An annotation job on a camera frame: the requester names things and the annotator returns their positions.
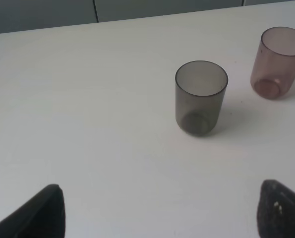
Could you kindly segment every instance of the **white table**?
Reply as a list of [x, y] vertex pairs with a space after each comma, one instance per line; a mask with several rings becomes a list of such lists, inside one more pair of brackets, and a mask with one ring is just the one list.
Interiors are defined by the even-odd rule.
[[[262, 181], [295, 190], [295, 83], [249, 83], [273, 26], [295, 1], [0, 34], [0, 220], [58, 183], [67, 238], [257, 238]], [[192, 60], [230, 79], [205, 138], [175, 121]]]

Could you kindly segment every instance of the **gray plastic cup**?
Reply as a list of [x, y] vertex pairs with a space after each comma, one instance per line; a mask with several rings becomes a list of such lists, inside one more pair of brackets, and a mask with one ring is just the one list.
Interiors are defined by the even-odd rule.
[[185, 132], [202, 136], [217, 124], [228, 85], [227, 73], [217, 64], [192, 61], [176, 73], [176, 121]]

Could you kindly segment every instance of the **cup base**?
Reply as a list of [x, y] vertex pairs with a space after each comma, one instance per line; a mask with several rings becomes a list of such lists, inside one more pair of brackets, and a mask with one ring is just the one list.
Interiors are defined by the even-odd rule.
[[266, 99], [276, 99], [281, 95], [280, 80], [262, 79], [253, 85], [254, 91]]
[[212, 130], [210, 123], [203, 112], [191, 112], [181, 119], [180, 128], [193, 136], [203, 136]]

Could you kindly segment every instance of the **gray wall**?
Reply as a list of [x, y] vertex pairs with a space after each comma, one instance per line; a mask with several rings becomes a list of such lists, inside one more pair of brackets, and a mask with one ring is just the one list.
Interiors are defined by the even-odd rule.
[[92, 0], [0, 0], [0, 33], [93, 22]]
[[274, 3], [279, 1], [290, 1], [290, 0], [244, 0], [244, 6], [264, 4], [264, 3]]
[[99, 22], [241, 6], [242, 0], [95, 0]]

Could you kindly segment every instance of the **translucent cup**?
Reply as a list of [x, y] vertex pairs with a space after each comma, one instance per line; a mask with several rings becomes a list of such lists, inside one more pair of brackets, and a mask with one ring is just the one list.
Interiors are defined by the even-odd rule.
[[276, 99], [286, 94], [295, 79], [295, 29], [274, 27], [261, 37], [251, 85], [263, 98]]
[[217, 64], [192, 61], [176, 73], [176, 121], [185, 132], [202, 136], [219, 117], [228, 84], [227, 73]]

